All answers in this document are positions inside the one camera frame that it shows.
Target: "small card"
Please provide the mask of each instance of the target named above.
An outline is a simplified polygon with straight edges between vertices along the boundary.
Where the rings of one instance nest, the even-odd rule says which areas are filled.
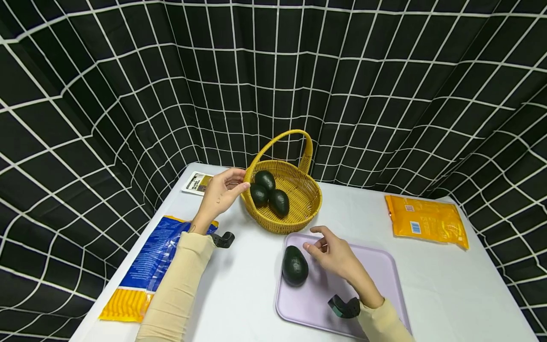
[[[203,196],[211,178],[213,178],[212,175],[194,171],[182,187],[181,191]]]

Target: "hand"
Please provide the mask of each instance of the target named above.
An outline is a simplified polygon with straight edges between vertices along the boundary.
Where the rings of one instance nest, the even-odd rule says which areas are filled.
[[[251,186],[243,183],[244,176],[245,170],[232,168],[209,180],[190,232],[203,235],[207,232],[211,221],[228,210],[237,197]]]
[[[330,229],[320,225],[310,229],[312,233],[321,233],[323,237],[315,244],[304,243],[304,249],[321,267],[343,279],[357,291],[359,298],[369,308],[379,308],[384,298],[376,288],[359,259],[353,254],[346,240],[339,239]]]

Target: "yellow wicker basket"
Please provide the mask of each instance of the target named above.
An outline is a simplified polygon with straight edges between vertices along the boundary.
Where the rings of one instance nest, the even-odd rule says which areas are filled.
[[[298,167],[281,160],[264,160],[260,158],[279,139],[289,134],[301,133],[306,137],[306,148]],[[268,206],[256,208],[251,192],[246,190],[241,196],[249,214],[264,229],[276,234],[289,234],[307,226],[321,208],[323,197],[319,185],[307,173],[310,169],[313,144],[310,135],[302,130],[290,130],[270,141],[257,154],[245,174],[245,182],[253,182],[258,171],[268,170],[275,178],[276,188],[283,190],[289,197],[289,215],[277,217]]]

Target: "table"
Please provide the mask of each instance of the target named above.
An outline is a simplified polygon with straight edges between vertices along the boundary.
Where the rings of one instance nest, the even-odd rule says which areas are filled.
[[[137,323],[100,321],[99,314],[161,217],[194,217],[202,197],[180,191],[190,174],[215,175],[223,170],[188,165],[71,342],[135,340]],[[395,238],[385,193],[326,183],[319,186],[323,205],[309,227],[326,225],[350,242],[382,248],[395,258],[417,341],[537,341],[462,212],[470,246],[466,252],[454,245]],[[217,221],[218,233],[229,230],[236,240],[229,249],[214,252],[203,274],[186,342],[353,340],[289,323],[277,315],[274,298],[285,236],[258,226],[242,199]]]

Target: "avocado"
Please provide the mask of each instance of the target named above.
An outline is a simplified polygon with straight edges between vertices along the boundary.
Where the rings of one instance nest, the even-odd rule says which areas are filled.
[[[289,213],[289,197],[283,190],[274,189],[270,192],[270,209],[281,218]]]
[[[257,208],[265,206],[268,203],[268,192],[263,186],[251,183],[251,198]]]
[[[295,246],[288,246],[283,255],[281,275],[287,284],[301,286],[308,275],[308,265],[302,252]]]
[[[257,174],[254,175],[254,182],[263,186],[268,193],[275,189],[275,179],[269,171],[258,171]]]

